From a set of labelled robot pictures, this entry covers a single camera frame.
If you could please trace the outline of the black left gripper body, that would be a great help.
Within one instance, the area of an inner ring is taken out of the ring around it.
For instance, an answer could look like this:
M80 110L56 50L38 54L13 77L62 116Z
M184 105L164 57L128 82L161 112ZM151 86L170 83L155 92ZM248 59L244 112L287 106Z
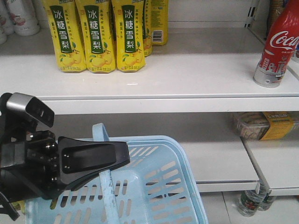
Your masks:
M0 191L9 201L61 194L58 180L58 153L54 133L38 131L31 140L7 142L1 146Z

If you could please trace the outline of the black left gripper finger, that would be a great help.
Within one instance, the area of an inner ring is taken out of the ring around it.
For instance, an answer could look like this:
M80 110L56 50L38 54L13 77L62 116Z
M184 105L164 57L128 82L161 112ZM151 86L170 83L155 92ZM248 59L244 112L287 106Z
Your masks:
M64 184L64 167L74 171L100 167L123 167L130 163L128 145L123 141L86 141L58 138L59 183Z
M95 179L100 172L106 170L116 170L120 167L100 167L94 169L80 169L74 171L70 167L64 167L64 184L65 190L76 191Z

